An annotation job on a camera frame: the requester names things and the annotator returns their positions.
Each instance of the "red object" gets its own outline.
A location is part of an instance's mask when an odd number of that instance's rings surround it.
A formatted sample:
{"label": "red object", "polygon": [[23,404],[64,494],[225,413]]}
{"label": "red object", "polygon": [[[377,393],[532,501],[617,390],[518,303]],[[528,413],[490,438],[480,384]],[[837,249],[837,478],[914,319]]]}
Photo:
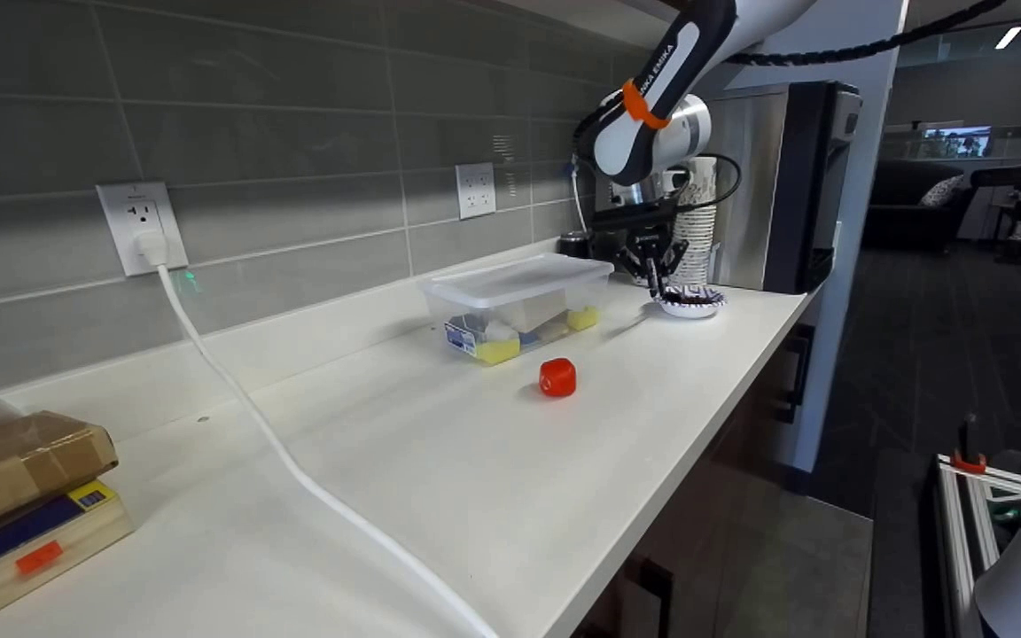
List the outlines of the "red object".
{"label": "red object", "polygon": [[579,390],[579,367],[572,357],[549,357],[540,367],[540,390],[547,397],[572,397]]}
{"label": "red object", "polygon": [[963,476],[985,476],[985,457],[983,452],[952,452],[952,469]]}
{"label": "red object", "polygon": [[638,123],[647,123],[647,127],[651,127],[651,132],[668,127],[668,119],[649,110],[649,100],[647,100],[647,92],[638,88],[638,81],[628,79],[623,88],[621,88],[621,97],[623,97],[623,114],[628,114],[628,116],[634,116]]}
{"label": "red object", "polygon": [[13,572],[23,577],[31,577],[39,572],[51,572],[58,559],[62,559],[62,541],[45,541],[45,544],[25,553],[23,559],[13,559]]}

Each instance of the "plug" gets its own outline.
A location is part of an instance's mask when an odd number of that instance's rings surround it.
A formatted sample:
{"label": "plug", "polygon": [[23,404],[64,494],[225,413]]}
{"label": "plug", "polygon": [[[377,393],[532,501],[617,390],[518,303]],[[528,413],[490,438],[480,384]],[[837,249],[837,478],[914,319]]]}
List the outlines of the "plug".
{"label": "plug", "polygon": [[167,270],[167,243],[160,234],[142,234],[133,242],[133,249],[154,264],[154,270]]}

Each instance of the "chair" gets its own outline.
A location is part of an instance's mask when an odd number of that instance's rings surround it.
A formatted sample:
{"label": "chair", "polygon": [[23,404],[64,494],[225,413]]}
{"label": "chair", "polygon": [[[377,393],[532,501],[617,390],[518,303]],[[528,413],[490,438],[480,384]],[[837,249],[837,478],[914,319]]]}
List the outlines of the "chair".
{"label": "chair", "polygon": [[973,176],[948,163],[883,158],[875,166],[863,243],[943,253],[973,205]]}

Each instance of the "cardboard box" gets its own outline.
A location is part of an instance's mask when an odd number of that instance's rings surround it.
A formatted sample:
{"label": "cardboard box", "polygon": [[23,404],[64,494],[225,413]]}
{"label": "cardboard box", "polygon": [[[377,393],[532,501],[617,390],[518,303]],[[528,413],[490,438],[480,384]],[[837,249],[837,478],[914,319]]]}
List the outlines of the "cardboard box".
{"label": "cardboard box", "polygon": [[115,469],[116,452],[101,425],[55,411],[0,423],[0,512],[45,501]]}
{"label": "cardboard box", "polygon": [[88,483],[0,525],[0,611],[133,533],[109,484]]}

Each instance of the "red cap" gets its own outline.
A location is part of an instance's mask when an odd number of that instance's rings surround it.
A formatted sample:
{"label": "red cap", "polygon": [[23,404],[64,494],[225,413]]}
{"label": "red cap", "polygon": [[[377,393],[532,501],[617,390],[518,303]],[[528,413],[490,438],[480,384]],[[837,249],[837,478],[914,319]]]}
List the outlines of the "red cap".
{"label": "red cap", "polygon": [[963,476],[985,476],[985,457],[983,452],[952,452],[952,469]]}
{"label": "red cap", "polygon": [[579,367],[572,357],[549,357],[540,367],[540,390],[547,397],[572,397],[579,390]]}
{"label": "red cap", "polygon": [[55,537],[55,541],[45,541],[45,544],[18,556],[18,559],[13,559],[13,572],[18,572],[23,577],[44,573],[44,572],[51,572],[51,567],[62,559],[62,553],[64,553],[64,550],[62,550],[62,541]]}

